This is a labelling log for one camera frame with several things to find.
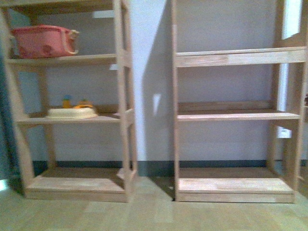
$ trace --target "white tray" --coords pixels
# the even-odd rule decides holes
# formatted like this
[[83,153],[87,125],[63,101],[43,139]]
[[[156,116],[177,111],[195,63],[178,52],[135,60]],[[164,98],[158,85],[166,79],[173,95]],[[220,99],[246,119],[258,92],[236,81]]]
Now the white tray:
[[49,119],[86,119],[97,117],[92,108],[60,108],[49,109],[46,118]]

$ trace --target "basket handle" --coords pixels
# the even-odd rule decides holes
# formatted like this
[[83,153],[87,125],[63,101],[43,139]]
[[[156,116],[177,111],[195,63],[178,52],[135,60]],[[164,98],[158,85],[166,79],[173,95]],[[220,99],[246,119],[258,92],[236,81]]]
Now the basket handle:
[[[61,34],[62,34],[62,43],[63,43],[63,47],[64,47],[64,50],[69,53],[69,54],[77,54],[79,52],[79,50],[75,50],[74,52],[71,52],[68,47],[67,47],[67,43],[66,43],[66,36],[65,36],[65,30],[62,30],[61,31]],[[76,40],[76,38],[78,37],[78,34],[79,32],[76,31],[76,30],[71,30],[69,33],[68,33],[68,36],[70,39],[72,40]]]

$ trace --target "tiled floor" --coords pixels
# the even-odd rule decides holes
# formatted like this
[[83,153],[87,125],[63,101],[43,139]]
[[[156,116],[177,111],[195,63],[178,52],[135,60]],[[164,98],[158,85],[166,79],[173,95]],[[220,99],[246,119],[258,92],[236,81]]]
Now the tiled floor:
[[301,194],[297,204],[175,203],[172,185],[172,178],[140,178],[131,203],[26,200],[1,191],[0,231],[308,231]]

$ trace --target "wooden frame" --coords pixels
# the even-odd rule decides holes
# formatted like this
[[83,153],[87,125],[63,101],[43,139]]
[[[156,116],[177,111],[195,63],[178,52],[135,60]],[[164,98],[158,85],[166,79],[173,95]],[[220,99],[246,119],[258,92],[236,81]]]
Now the wooden frame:
[[[116,54],[99,54],[48,59],[11,59],[10,16],[14,9],[30,17],[33,25],[37,16],[55,13],[92,12],[114,10]],[[0,3],[1,41],[5,59],[5,71],[13,113],[14,131],[19,164],[26,198],[78,199],[92,201],[128,202],[138,176],[133,74],[131,70],[130,6],[128,0],[15,0]],[[50,66],[117,64],[119,105],[98,105],[100,116],[83,120],[50,120],[44,116],[50,108],[47,92],[46,68]],[[34,72],[38,75],[42,111],[27,115],[24,111],[18,72]],[[54,140],[54,124],[118,123],[123,147],[123,168],[60,168],[57,167]],[[43,125],[48,147],[48,170],[35,177],[31,160],[27,130]]]
[[[307,80],[308,2],[303,1],[300,32],[282,39],[284,1],[277,1],[273,48],[177,52],[177,5],[172,0],[174,154],[176,201],[293,203],[298,187]],[[277,110],[280,64],[289,63],[286,112]],[[180,103],[178,68],[273,64],[270,101]],[[268,120],[267,168],[180,168],[179,123],[193,121]],[[292,131],[284,149],[283,173],[275,170],[277,127]]]

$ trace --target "pink basket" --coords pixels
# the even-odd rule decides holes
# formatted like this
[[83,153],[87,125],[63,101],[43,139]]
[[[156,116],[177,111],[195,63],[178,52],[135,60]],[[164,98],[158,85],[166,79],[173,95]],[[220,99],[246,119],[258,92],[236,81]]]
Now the pink basket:
[[27,26],[12,31],[23,59],[71,56],[79,32],[59,26]]

